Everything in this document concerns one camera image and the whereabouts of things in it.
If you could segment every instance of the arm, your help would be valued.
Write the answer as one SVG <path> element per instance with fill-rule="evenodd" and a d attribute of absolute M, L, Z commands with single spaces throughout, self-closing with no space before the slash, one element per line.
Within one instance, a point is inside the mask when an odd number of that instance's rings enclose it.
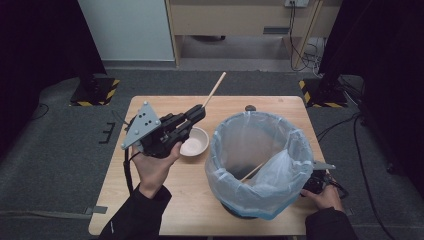
<path fill-rule="evenodd" d="M 106 224 L 99 239 L 157 239 L 162 214 L 171 199 L 163 186 L 169 169 L 179 158 L 181 143 L 175 144 L 164 159 L 139 154 L 133 147 L 133 162 L 140 184 Z"/>
<path fill-rule="evenodd" d="M 302 195 L 311 198 L 317 205 L 318 212 L 306 218 L 306 237 L 309 240 L 356 240 L 352 225 L 343 211 L 337 188 L 328 185 L 323 192 L 316 195 L 302 190 Z"/>

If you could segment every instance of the black sleeve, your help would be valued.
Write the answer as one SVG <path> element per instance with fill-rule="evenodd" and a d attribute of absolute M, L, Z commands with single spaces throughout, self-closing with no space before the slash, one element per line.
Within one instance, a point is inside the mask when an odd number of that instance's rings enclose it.
<path fill-rule="evenodd" d="M 103 228 L 99 239 L 157 239 L 170 200 L 171 193 L 164 186 L 153 199 L 146 198 L 137 187 Z"/>
<path fill-rule="evenodd" d="M 308 240 L 357 240 L 346 214 L 333 207 L 319 210 L 306 218 Z"/>

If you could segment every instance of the clear plastic bag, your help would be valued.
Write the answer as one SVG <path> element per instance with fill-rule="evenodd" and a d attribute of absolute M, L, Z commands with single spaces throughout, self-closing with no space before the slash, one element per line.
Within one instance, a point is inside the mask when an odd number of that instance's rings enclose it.
<path fill-rule="evenodd" d="M 240 179 L 257 166 L 247 182 Z M 240 217 L 275 218 L 311 176 L 313 155 L 302 130 L 283 117 L 249 111 L 215 130 L 205 171 L 215 197 Z"/>

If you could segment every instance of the wall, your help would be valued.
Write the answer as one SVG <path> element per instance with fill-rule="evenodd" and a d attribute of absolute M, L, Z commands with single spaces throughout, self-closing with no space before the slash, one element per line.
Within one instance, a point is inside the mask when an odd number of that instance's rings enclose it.
<path fill-rule="evenodd" d="M 79 0 L 103 61 L 174 61 L 160 0 Z"/>

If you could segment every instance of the power outlet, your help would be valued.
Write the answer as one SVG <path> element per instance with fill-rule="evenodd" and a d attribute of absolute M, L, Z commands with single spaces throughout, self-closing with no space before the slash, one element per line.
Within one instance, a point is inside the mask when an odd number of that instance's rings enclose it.
<path fill-rule="evenodd" d="M 309 0 L 286 0 L 284 3 L 284 6 L 286 7 L 299 7 L 299 8 L 305 8 L 308 6 Z"/>

